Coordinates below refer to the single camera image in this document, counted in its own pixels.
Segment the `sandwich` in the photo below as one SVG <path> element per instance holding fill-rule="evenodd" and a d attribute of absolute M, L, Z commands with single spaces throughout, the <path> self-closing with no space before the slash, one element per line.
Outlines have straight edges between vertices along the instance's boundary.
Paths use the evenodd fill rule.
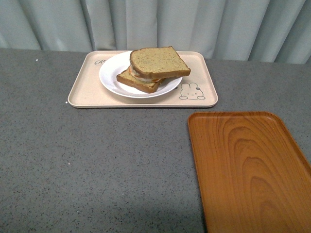
<path fill-rule="evenodd" d="M 143 48 L 130 54 L 130 66 L 117 81 L 146 93 L 156 92 L 167 78 L 190 75 L 190 68 L 172 46 Z"/>

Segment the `printed logo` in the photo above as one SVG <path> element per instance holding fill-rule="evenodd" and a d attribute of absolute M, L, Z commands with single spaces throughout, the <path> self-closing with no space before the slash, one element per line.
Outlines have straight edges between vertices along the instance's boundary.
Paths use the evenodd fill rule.
<path fill-rule="evenodd" d="M 106 60 L 98 60 L 98 61 L 96 61 L 94 64 L 97 65 L 97 66 L 99 66 L 99 65 L 104 64 L 105 61 L 106 61 Z"/>

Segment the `beige tray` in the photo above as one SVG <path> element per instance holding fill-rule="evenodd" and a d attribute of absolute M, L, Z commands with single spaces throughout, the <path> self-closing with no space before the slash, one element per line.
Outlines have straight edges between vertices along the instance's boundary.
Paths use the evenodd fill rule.
<path fill-rule="evenodd" d="M 178 87 L 171 92 L 154 98 L 134 99 L 122 97 L 106 89 L 100 79 L 99 70 L 110 57 L 125 51 L 94 51 L 89 53 L 80 69 L 68 96 L 68 102 L 76 108 L 116 107 L 212 107 L 218 96 L 209 75 L 206 63 L 197 52 L 178 52 L 191 69 Z M 181 85 L 188 83 L 189 90 Z"/>

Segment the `bunny illustration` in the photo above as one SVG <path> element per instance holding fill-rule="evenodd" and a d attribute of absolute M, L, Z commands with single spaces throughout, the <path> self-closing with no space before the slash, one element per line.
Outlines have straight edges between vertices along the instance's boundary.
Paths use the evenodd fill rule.
<path fill-rule="evenodd" d="M 181 84 L 180 97 L 181 100 L 204 100 L 204 94 L 196 83 Z"/>

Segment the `plastic tray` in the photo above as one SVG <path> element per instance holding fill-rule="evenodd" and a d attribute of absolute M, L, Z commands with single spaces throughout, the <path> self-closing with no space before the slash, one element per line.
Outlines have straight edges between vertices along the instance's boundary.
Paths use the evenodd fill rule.
<path fill-rule="evenodd" d="M 212 107 L 218 101 L 212 79 L 201 54 L 178 52 L 191 69 L 179 86 L 171 92 L 154 98 L 134 99 L 122 97 L 107 90 L 99 79 L 102 64 L 110 57 L 125 51 L 94 51 L 89 53 L 80 69 L 68 96 L 68 102 L 76 108 L 117 108 L 117 107 Z M 183 83 L 189 84 L 182 90 Z M 187 93 L 196 92 L 195 97 Z"/>
<path fill-rule="evenodd" d="M 209 233 L 311 232 L 311 167 L 279 117 L 188 119 Z"/>

